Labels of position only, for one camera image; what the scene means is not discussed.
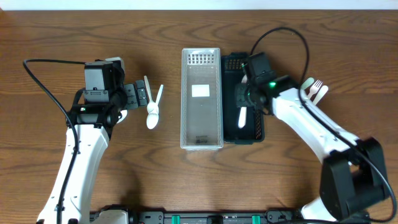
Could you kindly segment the white spoon diagonal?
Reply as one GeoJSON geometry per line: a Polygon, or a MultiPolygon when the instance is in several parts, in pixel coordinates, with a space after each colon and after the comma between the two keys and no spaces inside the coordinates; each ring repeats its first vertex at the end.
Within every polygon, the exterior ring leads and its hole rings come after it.
{"type": "Polygon", "coordinates": [[[118,122],[117,123],[121,123],[128,115],[128,110],[122,110],[120,111],[120,114],[118,116],[118,122]]]}

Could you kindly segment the white fork tines down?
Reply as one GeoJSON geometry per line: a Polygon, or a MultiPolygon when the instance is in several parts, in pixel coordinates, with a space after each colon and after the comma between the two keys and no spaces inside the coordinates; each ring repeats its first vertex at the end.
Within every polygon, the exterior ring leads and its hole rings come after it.
{"type": "Polygon", "coordinates": [[[320,90],[318,91],[316,97],[313,100],[313,104],[317,105],[320,100],[326,95],[327,91],[329,90],[329,87],[327,85],[323,85],[320,90]]]}

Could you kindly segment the white fork tines up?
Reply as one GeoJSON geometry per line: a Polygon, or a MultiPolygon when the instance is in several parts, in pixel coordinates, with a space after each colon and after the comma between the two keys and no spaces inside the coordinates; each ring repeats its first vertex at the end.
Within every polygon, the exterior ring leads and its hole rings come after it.
{"type": "Polygon", "coordinates": [[[318,93],[319,89],[323,85],[323,82],[321,80],[317,80],[314,82],[314,84],[310,87],[309,93],[307,95],[307,98],[310,100],[313,95],[318,93]]]}

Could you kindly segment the mint green plastic fork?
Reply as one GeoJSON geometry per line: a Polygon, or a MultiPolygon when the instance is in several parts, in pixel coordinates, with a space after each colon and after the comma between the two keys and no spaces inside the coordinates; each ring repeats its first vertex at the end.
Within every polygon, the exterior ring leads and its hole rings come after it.
{"type": "Polygon", "coordinates": [[[302,90],[306,90],[308,87],[310,87],[314,83],[314,81],[315,81],[314,78],[309,77],[302,83],[300,88],[302,90]]]}

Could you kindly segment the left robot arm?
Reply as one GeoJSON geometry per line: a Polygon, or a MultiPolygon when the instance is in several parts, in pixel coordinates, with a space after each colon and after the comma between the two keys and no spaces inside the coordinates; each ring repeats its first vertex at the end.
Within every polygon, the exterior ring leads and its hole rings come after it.
{"type": "Polygon", "coordinates": [[[67,112],[65,153],[37,223],[89,223],[90,202],[101,158],[113,128],[129,110],[146,105],[142,80],[126,84],[120,57],[85,64],[85,87],[67,112]]]}

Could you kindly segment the white spoon of pair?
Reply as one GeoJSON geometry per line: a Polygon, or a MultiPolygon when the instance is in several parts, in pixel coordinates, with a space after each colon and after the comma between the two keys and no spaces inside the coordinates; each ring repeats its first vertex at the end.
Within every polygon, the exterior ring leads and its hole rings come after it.
{"type": "Polygon", "coordinates": [[[154,101],[158,106],[158,108],[152,111],[151,113],[148,113],[146,124],[149,129],[154,129],[159,122],[159,103],[162,97],[163,89],[164,85],[161,85],[157,93],[157,98],[154,101]]]}
{"type": "Polygon", "coordinates": [[[152,99],[152,93],[151,93],[151,90],[150,90],[150,85],[149,85],[149,81],[148,81],[147,76],[144,76],[144,83],[145,83],[145,87],[146,87],[146,91],[147,91],[147,99],[148,99],[147,112],[151,113],[152,111],[157,109],[158,106],[156,105],[156,103],[152,99]]]}

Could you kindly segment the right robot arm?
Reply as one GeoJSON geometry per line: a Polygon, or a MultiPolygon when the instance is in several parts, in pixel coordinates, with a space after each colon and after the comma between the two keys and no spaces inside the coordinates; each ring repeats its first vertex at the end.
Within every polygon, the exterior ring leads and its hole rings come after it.
{"type": "Polygon", "coordinates": [[[357,219],[356,214],[391,198],[384,154],[374,138],[361,140],[323,113],[288,75],[277,77],[264,53],[244,59],[238,107],[266,110],[290,126],[322,164],[319,197],[300,210],[306,222],[357,219]]]}

